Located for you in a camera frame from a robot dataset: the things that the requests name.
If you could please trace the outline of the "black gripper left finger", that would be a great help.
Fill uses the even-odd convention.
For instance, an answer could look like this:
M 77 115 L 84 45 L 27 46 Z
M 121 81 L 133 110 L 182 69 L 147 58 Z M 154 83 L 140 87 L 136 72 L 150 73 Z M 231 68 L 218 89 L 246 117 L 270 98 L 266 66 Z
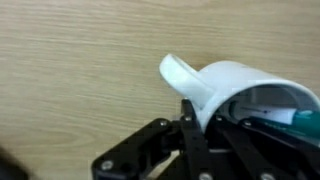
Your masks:
M 157 180 L 213 180 L 214 169 L 192 103 L 181 101 L 178 120 L 157 118 L 96 158 L 93 180 L 144 180 L 157 166 L 178 157 Z

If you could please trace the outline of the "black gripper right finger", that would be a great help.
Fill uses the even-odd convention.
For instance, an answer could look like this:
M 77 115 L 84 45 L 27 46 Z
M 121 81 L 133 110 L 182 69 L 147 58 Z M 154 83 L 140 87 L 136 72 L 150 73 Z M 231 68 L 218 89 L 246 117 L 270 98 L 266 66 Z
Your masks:
M 237 123 L 214 115 L 205 130 L 209 145 L 226 146 L 249 180 L 320 180 L 320 150 L 316 145 L 257 118 Z

